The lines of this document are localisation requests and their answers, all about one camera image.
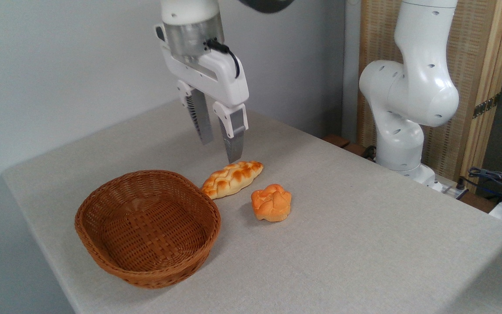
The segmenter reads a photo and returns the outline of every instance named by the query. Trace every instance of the bamboo panel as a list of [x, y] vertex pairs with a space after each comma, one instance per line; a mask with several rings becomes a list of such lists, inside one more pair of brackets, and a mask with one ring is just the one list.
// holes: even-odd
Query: bamboo panel
[[[494, 20], [484, 61], [492, 66], [482, 76], [476, 105], [498, 94], [502, 87], [502, 1], [497, 2]], [[470, 167], [482, 167], [494, 117], [495, 108], [472, 120], [460, 175], [468, 175]]]
[[[362, 2], [360, 71], [379, 59], [402, 62], [394, 43], [394, 28], [400, 0], [365, 0]], [[441, 127], [423, 127], [426, 140], [422, 162], [436, 173], [456, 180], [466, 155], [474, 155], [478, 147], [467, 145], [480, 141], [482, 131], [488, 137], [489, 117], [472, 120], [474, 107], [488, 96], [480, 88], [502, 82], [494, 75], [499, 48], [502, 48], [502, 0], [459, 0], [448, 38], [448, 69], [458, 88], [460, 103], [456, 115]], [[376, 132], [369, 105], [360, 93], [358, 99], [357, 142], [375, 145]]]

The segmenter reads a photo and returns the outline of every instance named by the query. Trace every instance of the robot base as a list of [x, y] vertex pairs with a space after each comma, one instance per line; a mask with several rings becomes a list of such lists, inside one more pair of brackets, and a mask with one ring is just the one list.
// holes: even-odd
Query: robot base
[[435, 191], [442, 191], [443, 185], [435, 178], [435, 172], [424, 164], [420, 164], [412, 170], [396, 171], [397, 173], [409, 177], [413, 181], [431, 187]]

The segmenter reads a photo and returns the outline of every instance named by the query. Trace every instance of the white wall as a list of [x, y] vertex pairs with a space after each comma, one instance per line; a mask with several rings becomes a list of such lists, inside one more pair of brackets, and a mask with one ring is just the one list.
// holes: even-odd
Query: white wall
[[[313, 135], [338, 133], [343, 4], [297, 0], [274, 15], [220, 4], [249, 108]], [[157, 0], [0, 0], [0, 174], [173, 100], [157, 22]], [[70, 312], [0, 180], [0, 313]]]

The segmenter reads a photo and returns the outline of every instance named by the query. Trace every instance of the table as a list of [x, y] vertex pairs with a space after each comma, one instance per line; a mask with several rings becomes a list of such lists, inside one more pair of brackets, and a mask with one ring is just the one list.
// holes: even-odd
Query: table
[[[339, 147], [249, 111], [251, 186], [215, 202], [213, 250], [193, 276], [142, 290], [101, 270], [74, 230], [88, 194], [141, 169], [196, 185], [227, 163], [217, 119], [201, 145], [169, 103], [4, 172], [74, 310], [115, 313], [501, 313], [502, 221]], [[279, 223], [258, 221], [251, 192], [293, 194]]]

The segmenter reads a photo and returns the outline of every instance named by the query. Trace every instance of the braided bread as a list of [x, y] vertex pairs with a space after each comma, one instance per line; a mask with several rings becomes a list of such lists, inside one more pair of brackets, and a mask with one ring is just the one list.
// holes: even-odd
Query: braided bread
[[201, 190], [211, 199], [238, 193], [250, 185], [263, 171], [263, 164], [257, 161], [240, 161], [213, 172], [203, 183]]

